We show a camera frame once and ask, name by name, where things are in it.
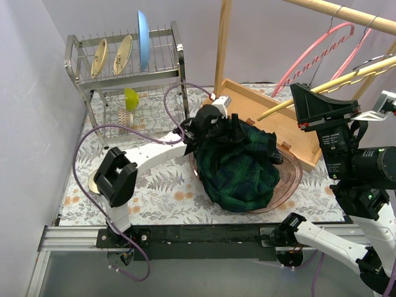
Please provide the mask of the green tartan skirt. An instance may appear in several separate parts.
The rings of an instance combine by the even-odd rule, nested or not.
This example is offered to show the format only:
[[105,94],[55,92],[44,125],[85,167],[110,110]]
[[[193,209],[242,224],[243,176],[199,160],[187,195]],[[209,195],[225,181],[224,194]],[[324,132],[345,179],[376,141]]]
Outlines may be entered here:
[[276,133],[268,133],[240,121],[244,144],[207,141],[194,152],[199,179],[213,203],[229,212],[264,209],[280,181],[270,161],[277,148]]

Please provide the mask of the pink wavy hanger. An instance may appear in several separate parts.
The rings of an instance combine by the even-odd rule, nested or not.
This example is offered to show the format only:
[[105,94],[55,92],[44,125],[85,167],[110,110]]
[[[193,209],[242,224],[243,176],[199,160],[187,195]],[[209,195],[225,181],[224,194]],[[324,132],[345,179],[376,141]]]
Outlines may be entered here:
[[[294,82],[298,77],[303,75],[305,72],[310,70],[312,66],[319,64],[328,54],[337,49],[342,45],[347,39],[352,37],[355,33],[355,26],[351,22],[343,22],[336,26],[333,26],[333,20],[335,14],[330,20],[330,26],[327,31],[319,37],[314,43],[312,43],[300,56],[299,58],[290,66],[283,77],[279,80],[271,97],[274,98],[279,92],[281,92],[286,86]],[[321,53],[313,56],[312,52],[319,50],[320,46],[330,37],[333,37],[338,31],[346,29],[346,34],[344,34],[338,41],[331,43],[328,47],[322,50]]]

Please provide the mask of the yellow hanger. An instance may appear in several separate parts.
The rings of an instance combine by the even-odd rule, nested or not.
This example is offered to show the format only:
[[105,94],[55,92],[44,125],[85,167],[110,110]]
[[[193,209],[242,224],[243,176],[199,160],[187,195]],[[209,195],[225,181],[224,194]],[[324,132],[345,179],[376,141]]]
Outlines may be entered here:
[[[374,64],[370,64],[369,66],[359,68],[358,70],[354,70],[349,74],[343,75],[337,79],[331,80],[327,83],[324,83],[318,87],[312,88],[311,91],[314,93],[332,93],[341,89],[345,85],[353,85],[357,84],[358,82],[363,81],[368,77],[376,77],[391,70],[395,67],[395,55],[390,55],[388,58],[383,59],[379,62]],[[264,118],[271,116],[284,108],[290,108],[294,105],[293,99],[285,101],[276,105],[275,107],[267,110],[266,112],[262,113],[258,118],[257,121],[261,121]]]

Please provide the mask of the navy cream plaid skirt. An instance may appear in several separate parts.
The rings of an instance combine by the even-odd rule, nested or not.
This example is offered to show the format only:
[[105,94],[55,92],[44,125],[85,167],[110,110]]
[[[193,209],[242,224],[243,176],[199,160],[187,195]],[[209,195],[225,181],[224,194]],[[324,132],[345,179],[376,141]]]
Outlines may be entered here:
[[275,148],[274,151],[270,153],[270,161],[274,165],[283,164],[283,157],[277,148]]

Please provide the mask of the wooden clothes rack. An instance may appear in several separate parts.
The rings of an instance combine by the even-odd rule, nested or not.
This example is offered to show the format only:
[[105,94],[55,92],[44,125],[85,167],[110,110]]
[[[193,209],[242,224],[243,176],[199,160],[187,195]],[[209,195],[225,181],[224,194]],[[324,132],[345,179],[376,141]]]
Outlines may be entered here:
[[[261,121],[257,118],[292,99],[281,97],[283,92],[290,91],[290,85],[274,98],[271,94],[290,66],[327,31],[334,14],[333,26],[351,22],[355,26],[354,35],[291,84],[308,81],[315,69],[319,69],[319,74],[311,81],[311,88],[331,81],[359,43],[367,24],[377,15],[328,1],[259,1],[253,5],[252,12],[243,12],[242,8],[250,5],[250,1],[222,2],[214,92],[218,96],[231,97],[229,113],[236,113],[243,121],[276,133],[278,145],[289,145],[302,168],[312,171],[322,155],[319,141],[315,133],[303,132],[298,127],[293,106]],[[370,27],[371,33],[341,76],[395,55],[395,19],[379,16]],[[338,31],[312,55],[321,53],[346,32],[345,28]],[[360,100],[376,77],[324,95]]]

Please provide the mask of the pink transparent tray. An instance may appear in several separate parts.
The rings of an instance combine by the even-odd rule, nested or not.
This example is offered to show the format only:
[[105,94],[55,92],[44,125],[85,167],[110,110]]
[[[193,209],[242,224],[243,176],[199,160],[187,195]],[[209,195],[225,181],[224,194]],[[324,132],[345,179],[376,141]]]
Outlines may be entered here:
[[[277,208],[291,197],[301,181],[303,169],[299,160],[290,152],[290,146],[283,143],[278,145],[277,149],[283,157],[283,164],[275,166],[279,170],[280,181],[275,187],[273,197],[266,208],[247,213],[263,213]],[[194,153],[189,154],[189,163],[196,178],[203,185],[197,172]]]

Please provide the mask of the floral table mat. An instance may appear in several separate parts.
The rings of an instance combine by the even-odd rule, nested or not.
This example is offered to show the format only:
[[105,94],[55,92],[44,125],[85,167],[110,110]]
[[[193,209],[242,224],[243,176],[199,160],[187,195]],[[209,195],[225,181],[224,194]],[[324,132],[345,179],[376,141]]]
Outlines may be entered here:
[[[184,119],[182,98],[169,85],[144,88],[133,112],[133,128],[154,138],[172,130]],[[105,149],[96,135],[84,141],[71,174],[60,210],[61,226],[105,224],[103,203],[98,195],[84,195],[88,178],[98,168]],[[148,170],[136,182],[128,203],[133,225],[276,223],[295,212],[313,222],[344,222],[344,214],[330,190],[323,161],[303,174],[293,195],[283,204],[264,213],[231,213],[213,204],[192,171],[188,157],[175,158]]]

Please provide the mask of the yellow-green bowl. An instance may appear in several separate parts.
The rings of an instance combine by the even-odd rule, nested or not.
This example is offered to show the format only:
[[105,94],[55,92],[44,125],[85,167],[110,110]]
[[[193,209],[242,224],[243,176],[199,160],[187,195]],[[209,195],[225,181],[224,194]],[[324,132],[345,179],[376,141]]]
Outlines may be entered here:
[[134,110],[139,104],[139,95],[132,88],[124,89],[125,105],[128,111]]

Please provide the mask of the patterned cup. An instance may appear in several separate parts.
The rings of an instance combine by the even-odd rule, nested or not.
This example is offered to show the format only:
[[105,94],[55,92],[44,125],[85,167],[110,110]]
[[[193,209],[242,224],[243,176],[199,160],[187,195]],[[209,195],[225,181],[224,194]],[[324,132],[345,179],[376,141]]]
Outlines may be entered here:
[[130,111],[124,108],[118,109],[118,124],[120,126],[131,128],[133,121],[133,114]]

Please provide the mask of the steel dish rack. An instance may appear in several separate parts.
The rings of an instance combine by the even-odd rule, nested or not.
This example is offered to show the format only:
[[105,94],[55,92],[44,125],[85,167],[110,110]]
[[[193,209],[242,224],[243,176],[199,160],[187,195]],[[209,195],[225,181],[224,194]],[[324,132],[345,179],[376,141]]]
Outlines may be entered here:
[[66,41],[64,67],[104,147],[135,135],[118,125],[157,137],[189,116],[184,48],[177,22],[151,28],[150,59],[140,61],[137,32]]

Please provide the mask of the blue plate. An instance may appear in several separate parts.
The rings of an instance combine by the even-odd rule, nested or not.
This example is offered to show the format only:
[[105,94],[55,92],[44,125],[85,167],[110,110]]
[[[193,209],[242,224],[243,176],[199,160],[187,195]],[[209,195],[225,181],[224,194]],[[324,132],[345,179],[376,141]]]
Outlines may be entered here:
[[150,61],[150,36],[149,26],[145,14],[142,11],[137,12],[139,28],[139,57],[141,71],[145,71]]

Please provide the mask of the cream plate right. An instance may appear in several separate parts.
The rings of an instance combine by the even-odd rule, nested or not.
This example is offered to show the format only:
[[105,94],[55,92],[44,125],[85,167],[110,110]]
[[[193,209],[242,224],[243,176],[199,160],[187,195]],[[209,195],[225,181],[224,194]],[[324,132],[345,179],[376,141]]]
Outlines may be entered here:
[[133,39],[131,35],[126,35],[121,42],[113,63],[114,75],[120,75],[129,62],[133,47]]

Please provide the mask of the cream plate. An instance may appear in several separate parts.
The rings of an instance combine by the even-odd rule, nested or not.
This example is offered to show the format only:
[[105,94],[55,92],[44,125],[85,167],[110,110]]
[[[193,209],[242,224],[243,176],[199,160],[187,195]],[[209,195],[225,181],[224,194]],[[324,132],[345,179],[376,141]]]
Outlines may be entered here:
[[91,66],[91,78],[96,79],[102,72],[108,57],[108,43],[106,38],[102,38],[94,54]]
[[121,42],[113,63],[114,75],[120,75],[129,62],[133,47],[133,39],[131,35],[126,35]]

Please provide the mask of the cream bowl dark rim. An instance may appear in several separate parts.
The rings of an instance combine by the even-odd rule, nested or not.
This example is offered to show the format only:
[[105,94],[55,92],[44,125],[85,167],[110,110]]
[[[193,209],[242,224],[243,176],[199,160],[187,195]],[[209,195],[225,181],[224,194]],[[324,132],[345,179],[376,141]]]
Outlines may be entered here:
[[98,190],[97,184],[94,181],[94,177],[97,173],[97,170],[94,170],[89,178],[88,178],[88,188],[91,192],[95,193],[95,194],[100,194],[100,191]]

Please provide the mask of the cream plate left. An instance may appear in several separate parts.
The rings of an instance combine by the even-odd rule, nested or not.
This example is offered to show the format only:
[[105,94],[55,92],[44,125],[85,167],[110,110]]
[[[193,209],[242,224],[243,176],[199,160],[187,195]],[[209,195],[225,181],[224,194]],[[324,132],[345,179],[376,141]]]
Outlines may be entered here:
[[91,66],[91,78],[96,79],[102,72],[108,57],[108,43],[106,38],[102,38],[94,54]]

